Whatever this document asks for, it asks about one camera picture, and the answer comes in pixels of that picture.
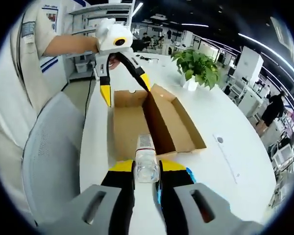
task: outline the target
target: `white desk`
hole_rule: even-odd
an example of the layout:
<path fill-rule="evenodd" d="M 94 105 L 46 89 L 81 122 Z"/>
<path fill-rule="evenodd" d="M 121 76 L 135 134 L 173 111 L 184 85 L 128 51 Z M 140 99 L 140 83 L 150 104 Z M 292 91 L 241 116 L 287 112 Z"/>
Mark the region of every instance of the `white desk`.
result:
<path fill-rule="evenodd" d="M 266 150 L 246 117 L 218 87 L 211 91 L 198 87 L 195 92 L 183 89 L 179 85 L 180 74 L 176 65 L 168 56 L 138 54 L 160 58 L 158 64 L 140 62 L 150 75 L 151 84 L 156 82 L 179 98 L 207 145 L 200 154 L 178 154 L 174 160 L 189 167 L 198 182 L 226 199 L 236 216 L 260 222 L 276 182 Z M 142 89 L 123 65 L 110 71 L 110 76 L 112 90 Z M 213 135 L 223 137 L 230 166 Z M 81 192 L 92 184 L 101 184 L 108 168 L 115 162 L 114 155 L 112 109 L 107 108 L 96 85 L 90 99 L 81 147 Z M 235 181 L 233 172 L 240 173 L 239 181 Z M 139 188 L 141 191 L 135 190 L 135 197 L 140 197 L 136 201 L 140 211 L 137 212 L 135 204 L 134 213 L 141 217 L 137 217 L 135 223 L 131 221 L 130 234 L 151 234 L 152 231 L 162 234 L 164 225 L 161 218 L 155 214 L 156 209 L 151 209 L 152 196 L 142 200 L 151 186 Z M 150 225 L 152 220 L 153 227 L 140 227 L 139 221 L 147 222 L 142 217 Z"/>

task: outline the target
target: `cardboard box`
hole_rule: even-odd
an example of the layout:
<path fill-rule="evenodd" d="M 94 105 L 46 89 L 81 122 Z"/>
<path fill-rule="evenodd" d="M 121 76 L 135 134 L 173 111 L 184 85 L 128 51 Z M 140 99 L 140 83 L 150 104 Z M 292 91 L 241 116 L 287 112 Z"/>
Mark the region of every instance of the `cardboard box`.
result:
<path fill-rule="evenodd" d="M 149 93 L 115 91 L 113 119 L 117 161 L 135 158 L 141 134 L 151 134 L 159 159 L 206 148 L 180 101 L 156 84 Z"/>

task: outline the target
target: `potted plant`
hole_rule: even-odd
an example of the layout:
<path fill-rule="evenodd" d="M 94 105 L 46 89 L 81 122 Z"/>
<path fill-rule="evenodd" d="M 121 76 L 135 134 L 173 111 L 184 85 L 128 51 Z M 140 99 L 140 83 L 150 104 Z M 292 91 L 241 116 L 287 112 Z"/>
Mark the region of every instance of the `potted plant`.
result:
<path fill-rule="evenodd" d="M 219 82 L 219 71 L 213 60 L 194 49 L 187 49 L 171 55 L 176 60 L 177 71 L 181 76 L 181 86 L 195 91 L 197 85 L 209 87 L 211 90 Z"/>

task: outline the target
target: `person's hand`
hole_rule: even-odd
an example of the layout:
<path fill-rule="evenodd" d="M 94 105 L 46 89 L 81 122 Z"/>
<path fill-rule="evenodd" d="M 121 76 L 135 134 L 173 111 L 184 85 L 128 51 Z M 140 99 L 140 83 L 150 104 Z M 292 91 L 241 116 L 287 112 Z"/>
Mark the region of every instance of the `person's hand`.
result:
<path fill-rule="evenodd" d="M 120 64 L 119 60 L 112 55 L 109 60 L 109 70 L 114 70 Z"/>

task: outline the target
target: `ceiling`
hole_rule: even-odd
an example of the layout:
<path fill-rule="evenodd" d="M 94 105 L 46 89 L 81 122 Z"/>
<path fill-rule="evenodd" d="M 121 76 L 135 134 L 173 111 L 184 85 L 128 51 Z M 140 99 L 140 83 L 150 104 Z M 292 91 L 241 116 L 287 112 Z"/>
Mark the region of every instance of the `ceiling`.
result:
<path fill-rule="evenodd" d="M 285 1 L 274 0 L 136 0 L 135 5 L 140 2 L 143 2 L 144 5 L 134 16 L 133 22 L 142 22 L 145 19 L 152 20 L 154 24 L 164 22 L 167 23 L 165 25 L 167 27 L 180 31 L 189 30 L 196 35 L 228 45 L 238 51 L 241 51 L 243 46 L 248 46 L 258 53 L 263 52 L 271 58 L 262 56 L 264 67 L 291 90 L 294 86 L 294 72 L 274 53 L 239 36 L 238 33 L 269 46 L 294 68 L 294 58 L 292 58 L 290 51 L 279 42 L 270 19 L 270 17 L 276 18 L 283 29 L 282 32 L 292 32 L 294 40 L 294 5 L 292 1 L 289 0 L 286 4 Z M 108 1 L 88 0 L 88 2 L 100 4 Z M 132 2 L 132 0 L 123 0 L 122 2 Z M 165 15 L 167 20 L 151 19 L 150 17 L 155 14 Z M 206 24 L 209 27 L 185 26 L 181 25 L 182 23 Z M 293 81 L 277 64 L 293 78 Z M 261 73 L 273 78 L 266 70 L 262 70 Z"/>

